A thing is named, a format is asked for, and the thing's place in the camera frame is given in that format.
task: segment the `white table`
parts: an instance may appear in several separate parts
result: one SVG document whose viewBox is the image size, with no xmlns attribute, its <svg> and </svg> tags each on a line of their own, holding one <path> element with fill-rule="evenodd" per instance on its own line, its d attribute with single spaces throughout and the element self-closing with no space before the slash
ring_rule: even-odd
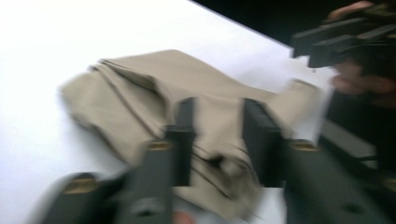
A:
<svg viewBox="0 0 396 224">
<path fill-rule="evenodd" d="M 182 0 L 0 0 L 0 224 L 32 223 L 53 184 L 77 172 L 126 165 L 68 117 L 60 85 L 101 58 L 179 49 L 242 83 L 280 91 L 297 77 L 323 89 L 297 135 L 314 139 L 333 71 L 316 73 L 286 46 Z M 185 202 L 197 223 L 227 223 Z M 249 223 L 284 223 L 268 189 Z"/>
</svg>

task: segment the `beige cloth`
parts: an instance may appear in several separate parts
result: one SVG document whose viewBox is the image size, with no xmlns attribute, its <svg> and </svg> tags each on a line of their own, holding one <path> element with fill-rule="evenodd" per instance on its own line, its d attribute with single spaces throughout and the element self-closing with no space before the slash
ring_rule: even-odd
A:
<svg viewBox="0 0 396 224">
<path fill-rule="evenodd" d="M 178 102 L 196 97 L 192 186 L 176 193 L 231 219 L 248 215 L 261 193 L 241 140 L 243 98 L 266 103 L 290 133 L 318 90 L 298 80 L 281 94 L 250 88 L 185 53 L 167 50 L 102 60 L 67 83 L 63 93 L 75 120 L 132 165 L 142 158 L 142 143 L 163 137 Z M 212 162 L 218 158 L 220 163 Z"/>
</svg>

